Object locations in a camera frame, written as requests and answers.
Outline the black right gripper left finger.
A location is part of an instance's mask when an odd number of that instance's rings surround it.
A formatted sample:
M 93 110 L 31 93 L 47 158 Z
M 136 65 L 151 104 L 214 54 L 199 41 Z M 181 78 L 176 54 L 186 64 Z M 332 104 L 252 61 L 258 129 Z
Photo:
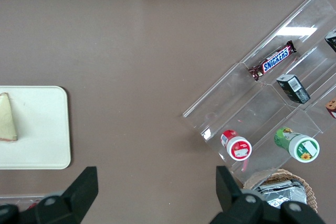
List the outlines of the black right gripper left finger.
M 81 223 L 98 195 L 95 166 L 86 167 L 62 195 L 43 199 L 35 208 L 37 223 Z

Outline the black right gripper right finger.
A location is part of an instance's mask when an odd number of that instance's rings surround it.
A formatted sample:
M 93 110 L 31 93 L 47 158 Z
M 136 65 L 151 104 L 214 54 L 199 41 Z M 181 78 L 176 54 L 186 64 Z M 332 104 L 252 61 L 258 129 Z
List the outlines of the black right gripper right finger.
M 225 166 L 216 167 L 216 195 L 222 211 L 211 223 L 262 223 L 263 204 L 260 198 L 242 193 Z

